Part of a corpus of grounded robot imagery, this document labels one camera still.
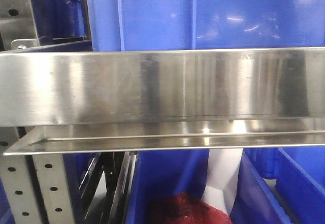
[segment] dark blue bin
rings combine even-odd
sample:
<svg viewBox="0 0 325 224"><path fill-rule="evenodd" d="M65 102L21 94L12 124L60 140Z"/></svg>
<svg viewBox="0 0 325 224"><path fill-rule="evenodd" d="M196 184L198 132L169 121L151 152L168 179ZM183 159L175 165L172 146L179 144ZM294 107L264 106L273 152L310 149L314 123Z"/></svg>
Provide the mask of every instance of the dark blue bin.
<svg viewBox="0 0 325 224"><path fill-rule="evenodd" d="M14 218L12 216L6 193L0 179L0 224L14 223Z"/></svg>
<svg viewBox="0 0 325 224"><path fill-rule="evenodd" d="M278 148L250 148L244 151L263 178L277 178L280 164Z"/></svg>
<svg viewBox="0 0 325 224"><path fill-rule="evenodd" d="M145 223L147 207L153 198L170 197L181 191L200 198L206 184L208 154L208 150L140 152L126 223ZM234 224L291 223L246 155L242 156L237 196L230 216Z"/></svg>
<svg viewBox="0 0 325 224"><path fill-rule="evenodd" d="M325 223L325 147L282 148L276 189L302 224Z"/></svg>

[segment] perforated metal upright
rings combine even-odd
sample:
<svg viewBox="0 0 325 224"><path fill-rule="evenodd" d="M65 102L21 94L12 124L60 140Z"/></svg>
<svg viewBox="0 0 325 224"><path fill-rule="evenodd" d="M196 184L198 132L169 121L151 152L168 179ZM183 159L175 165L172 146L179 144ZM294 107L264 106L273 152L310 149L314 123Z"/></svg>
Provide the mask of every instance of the perforated metal upright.
<svg viewBox="0 0 325 224"><path fill-rule="evenodd" d="M46 0L0 0L0 7L4 50L53 43ZM79 184L72 155L2 155L24 134L23 127L0 127L0 178L16 224L81 223Z"/></svg>

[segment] round hole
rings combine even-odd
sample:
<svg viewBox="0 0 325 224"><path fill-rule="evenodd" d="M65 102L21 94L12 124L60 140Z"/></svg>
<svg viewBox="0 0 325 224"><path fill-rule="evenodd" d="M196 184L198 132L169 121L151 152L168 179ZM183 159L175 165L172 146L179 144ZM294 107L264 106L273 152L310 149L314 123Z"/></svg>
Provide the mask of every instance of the round hole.
<svg viewBox="0 0 325 224"><path fill-rule="evenodd" d="M6 146L8 146L9 144L8 144L7 142L1 141L1 142L0 142L0 145L6 147Z"/></svg>
<svg viewBox="0 0 325 224"><path fill-rule="evenodd" d="M18 16L19 12L16 9L10 9L9 11L10 16Z"/></svg>

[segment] blue crate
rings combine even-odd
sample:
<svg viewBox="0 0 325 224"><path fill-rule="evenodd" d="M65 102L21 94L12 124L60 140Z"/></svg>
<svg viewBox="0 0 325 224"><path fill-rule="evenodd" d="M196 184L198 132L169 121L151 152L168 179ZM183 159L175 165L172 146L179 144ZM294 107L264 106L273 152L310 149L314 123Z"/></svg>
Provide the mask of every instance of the blue crate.
<svg viewBox="0 0 325 224"><path fill-rule="evenodd" d="M7 196L0 179L0 224L14 224Z"/></svg>
<svg viewBox="0 0 325 224"><path fill-rule="evenodd" d="M145 223L147 206L153 198L170 197L181 191L200 198L206 184L208 153L208 150L140 152L126 223ZM241 160L237 196L230 216L234 224L291 223L245 155Z"/></svg>
<svg viewBox="0 0 325 224"><path fill-rule="evenodd" d="M325 0L88 0L94 49L323 46Z"/></svg>
<svg viewBox="0 0 325 224"><path fill-rule="evenodd" d="M324 224L325 147L280 149L276 189L302 224Z"/></svg>
<svg viewBox="0 0 325 224"><path fill-rule="evenodd" d="M85 36L80 0L46 0L53 38Z"/></svg>
<svg viewBox="0 0 325 224"><path fill-rule="evenodd" d="M277 178L280 164L278 148L249 148L244 151L263 178Z"/></svg>

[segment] stainless steel rail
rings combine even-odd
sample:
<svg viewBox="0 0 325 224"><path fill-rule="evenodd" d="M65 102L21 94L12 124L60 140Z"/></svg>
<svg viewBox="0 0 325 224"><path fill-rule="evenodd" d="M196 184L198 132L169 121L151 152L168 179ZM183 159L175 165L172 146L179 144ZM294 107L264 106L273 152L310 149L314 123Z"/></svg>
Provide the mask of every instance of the stainless steel rail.
<svg viewBox="0 0 325 224"><path fill-rule="evenodd" d="M0 126L322 118L324 88L319 47L4 53Z"/></svg>
<svg viewBox="0 0 325 224"><path fill-rule="evenodd" d="M5 155L325 145L325 119L220 120L36 127Z"/></svg>

